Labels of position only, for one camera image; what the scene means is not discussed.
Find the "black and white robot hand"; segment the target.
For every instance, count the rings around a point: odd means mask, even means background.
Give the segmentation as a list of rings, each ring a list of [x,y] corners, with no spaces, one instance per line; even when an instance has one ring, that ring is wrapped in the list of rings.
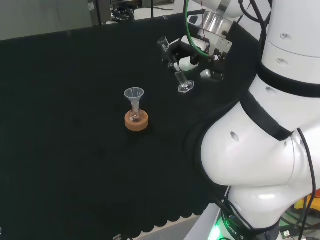
[[[203,68],[202,78],[222,78],[226,66],[227,51],[215,48],[213,53],[209,53],[211,45],[207,40],[192,38],[193,43],[203,53],[209,57],[201,56],[189,43],[188,37],[183,36],[168,46],[168,62],[178,72],[190,72],[196,68]]]

